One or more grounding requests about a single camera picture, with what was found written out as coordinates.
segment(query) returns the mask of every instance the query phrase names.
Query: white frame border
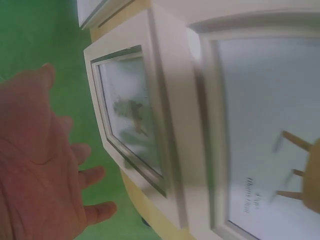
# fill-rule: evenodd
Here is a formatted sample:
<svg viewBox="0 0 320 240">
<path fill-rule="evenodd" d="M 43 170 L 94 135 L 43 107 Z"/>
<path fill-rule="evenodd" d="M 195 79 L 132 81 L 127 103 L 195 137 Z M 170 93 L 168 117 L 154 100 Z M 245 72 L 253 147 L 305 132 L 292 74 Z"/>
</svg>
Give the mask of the white frame border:
<svg viewBox="0 0 320 240">
<path fill-rule="evenodd" d="M 81 29 L 96 28 L 131 2 L 133 0 L 102 0 L 87 18 L 79 21 L 79 27 Z"/>
<path fill-rule="evenodd" d="M 161 74 L 159 74 L 162 69 L 161 64 L 155 57 L 155 51 L 158 46 L 154 41 L 156 38 L 152 31 L 154 27 L 152 10 L 144 10 L 86 48 L 84 50 L 84 59 L 95 116 L 104 148 L 148 199 L 151 200 L 175 226 L 184 228 L 187 225 L 187 221 L 185 218 L 184 196 L 181 191 L 182 182 L 179 176 L 180 170 L 176 167 L 178 157 L 175 151 L 174 135 L 171 132 L 172 125 L 168 126 L 168 123 L 170 123 L 168 121 L 171 121 L 171 119 L 170 110 L 167 109 L 164 101 L 166 89 L 163 89 L 162 84 L 160 85 L 160 81 L 163 81 Z M 104 129 L 104 120 L 100 110 L 101 99 L 96 92 L 92 71 L 91 61 L 138 45 L 142 47 L 149 100 L 153 109 L 154 119 L 157 120 L 157 122 L 154 123 L 154 127 L 157 134 L 157 143 L 160 143 L 158 148 L 159 154 L 162 155 L 162 175 L 164 178 L 166 197 L 156 190 L 135 169 L 126 168 L 126 160 L 108 142 Z"/>
<path fill-rule="evenodd" d="M 220 30 L 200 35 L 210 146 L 214 148 L 212 159 L 210 160 L 213 162 L 213 179 L 211 181 L 214 182 L 215 186 L 213 190 L 214 197 L 211 200 L 214 202 L 213 221 L 209 212 L 203 218 L 211 219 L 210 222 L 207 222 L 212 227 L 211 232 L 213 234 L 216 233 L 224 240 L 257 240 L 257 238 L 228 220 L 229 150 L 226 131 L 228 126 L 226 122 L 224 80 L 216 41 L 267 37 L 320 38 L 320 30 L 293 26 L 266 26 Z"/>
</svg>

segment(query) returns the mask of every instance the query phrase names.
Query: picture frame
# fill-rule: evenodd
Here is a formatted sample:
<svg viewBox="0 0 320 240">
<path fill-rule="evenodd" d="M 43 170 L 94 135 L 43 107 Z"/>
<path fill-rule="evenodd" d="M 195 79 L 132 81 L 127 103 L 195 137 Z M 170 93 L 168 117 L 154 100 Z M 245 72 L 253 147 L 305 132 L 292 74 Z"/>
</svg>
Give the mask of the picture frame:
<svg viewBox="0 0 320 240">
<path fill-rule="evenodd" d="M 172 126 L 172 109 L 168 104 L 166 82 L 163 78 L 165 69 L 155 54 L 160 51 L 155 34 L 157 21 L 155 14 L 155 8 L 144 10 L 113 29 L 84 50 L 84 59 L 93 107 L 105 150 L 175 226 L 184 228 L 187 225 L 186 210 Z M 128 151 L 128 148 L 111 136 L 112 126 L 106 117 L 108 110 L 105 107 L 106 101 L 98 67 L 108 59 L 117 62 L 121 60 L 120 58 L 128 56 L 143 59 L 162 176 L 143 161 L 139 161 L 137 157 L 129 156 L 132 151 Z"/>
<path fill-rule="evenodd" d="M 196 239 L 258 239 L 228 219 L 230 130 L 227 125 L 226 86 L 217 42 L 245 38 L 318 39 L 319 27 L 310 24 L 315 19 L 319 19 L 319 14 L 314 12 L 267 12 L 243 15 L 238 21 L 233 16 L 189 26 L 189 47 L 197 72 L 205 146 L 203 165 L 197 166 L 197 171 L 202 174 L 182 173 L 186 176 L 185 185 L 190 179 L 204 183 L 197 190 L 185 187 L 189 229 Z"/>
<path fill-rule="evenodd" d="M 77 0 L 78 21 L 81 29 L 96 28 L 133 0 Z"/>
</svg>

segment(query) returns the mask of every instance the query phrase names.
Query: finger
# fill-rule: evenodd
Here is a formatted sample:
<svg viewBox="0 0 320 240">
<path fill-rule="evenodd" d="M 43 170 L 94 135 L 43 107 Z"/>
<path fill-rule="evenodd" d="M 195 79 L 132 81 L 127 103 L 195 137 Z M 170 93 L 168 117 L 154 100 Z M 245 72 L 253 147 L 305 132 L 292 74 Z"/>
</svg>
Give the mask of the finger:
<svg viewBox="0 0 320 240">
<path fill-rule="evenodd" d="M 44 80 L 42 81 L 44 87 L 48 90 L 51 89 L 56 79 L 55 67 L 51 63 L 45 63 L 37 72 Z"/>
<path fill-rule="evenodd" d="M 87 170 L 78 172 L 78 180 L 80 189 L 86 189 L 87 187 L 96 184 L 104 178 L 106 174 L 105 169 L 102 166 L 96 166 Z"/>
<path fill-rule="evenodd" d="M 69 116 L 61 116 L 58 118 L 61 127 L 63 128 L 64 132 L 69 135 L 71 132 L 72 127 L 74 126 L 74 121 Z"/>
<path fill-rule="evenodd" d="M 117 212 L 117 205 L 113 201 L 84 206 L 87 225 L 101 223 L 104 220 L 110 219 Z"/>
<path fill-rule="evenodd" d="M 71 145 L 71 150 L 78 162 L 81 165 L 91 154 L 91 147 L 86 143 L 74 143 Z"/>
<path fill-rule="evenodd" d="M 22 71 L 4 84 L 12 88 L 13 91 L 23 91 L 24 93 L 32 93 L 37 96 L 41 93 L 47 93 L 54 84 L 55 78 L 56 72 L 54 66 L 46 63 L 37 70 Z"/>
</svg>

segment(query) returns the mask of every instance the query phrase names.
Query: framed artwork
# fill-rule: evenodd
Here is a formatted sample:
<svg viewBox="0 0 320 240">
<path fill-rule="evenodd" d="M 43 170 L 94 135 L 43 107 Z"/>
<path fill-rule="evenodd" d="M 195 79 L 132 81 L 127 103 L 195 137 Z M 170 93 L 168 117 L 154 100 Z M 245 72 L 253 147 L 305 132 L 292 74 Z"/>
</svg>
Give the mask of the framed artwork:
<svg viewBox="0 0 320 240">
<path fill-rule="evenodd" d="M 77 0 L 79 26 L 96 28 L 133 0 Z"/>
<path fill-rule="evenodd" d="M 145 10 L 84 50 L 105 150 L 177 227 L 186 225 L 175 135 L 155 9 Z"/>
<path fill-rule="evenodd" d="M 193 177 L 208 180 L 197 191 L 206 207 L 186 193 L 197 239 L 319 238 L 320 28 L 281 16 L 194 28 L 206 155 Z"/>
</svg>

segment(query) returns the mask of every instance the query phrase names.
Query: white picture frame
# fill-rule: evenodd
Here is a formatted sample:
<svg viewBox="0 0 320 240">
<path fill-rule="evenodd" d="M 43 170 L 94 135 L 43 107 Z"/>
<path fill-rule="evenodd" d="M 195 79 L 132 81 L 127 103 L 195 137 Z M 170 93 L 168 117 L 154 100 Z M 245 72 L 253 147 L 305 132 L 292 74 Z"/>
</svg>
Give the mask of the white picture frame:
<svg viewBox="0 0 320 240">
<path fill-rule="evenodd" d="M 81 29 L 99 27 L 132 1 L 133 0 L 77 0 L 79 27 Z"/>
<path fill-rule="evenodd" d="M 264 12 L 189 26 L 189 47 L 197 72 L 202 136 L 206 155 L 199 154 L 194 172 L 184 176 L 185 201 L 190 232 L 197 240 L 256 240 L 228 221 L 228 144 L 221 60 L 213 42 L 227 39 L 304 37 L 320 38 L 320 30 L 307 23 L 312 12 Z M 202 183 L 197 189 L 190 182 Z"/>
<path fill-rule="evenodd" d="M 156 34 L 156 28 L 161 30 L 161 26 L 157 25 L 158 19 L 164 17 L 163 13 L 157 11 L 155 6 L 152 9 L 144 10 L 86 48 L 84 59 L 95 116 L 105 150 L 175 226 L 184 228 L 187 226 L 187 218 L 180 176 L 180 162 L 173 130 L 174 118 L 171 116 L 173 109 L 168 104 L 171 102 L 170 95 L 177 95 L 177 92 L 167 91 L 167 78 L 163 77 L 166 74 L 166 68 L 162 66 L 162 59 L 159 58 L 159 53 L 166 52 L 166 49 L 159 47 L 159 38 Z M 124 154 L 120 153 L 107 137 L 106 110 L 96 66 L 99 59 L 119 51 L 130 50 L 135 46 L 140 46 L 142 49 L 149 100 L 154 119 L 156 119 L 154 126 L 162 160 L 162 178 L 150 174 L 151 171 L 145 166 L 142 166 L 145 169 L 139 172 L 136 168 L 140 168 L 141 165 L 134 168 L 128 167 Z"/>
</svg>

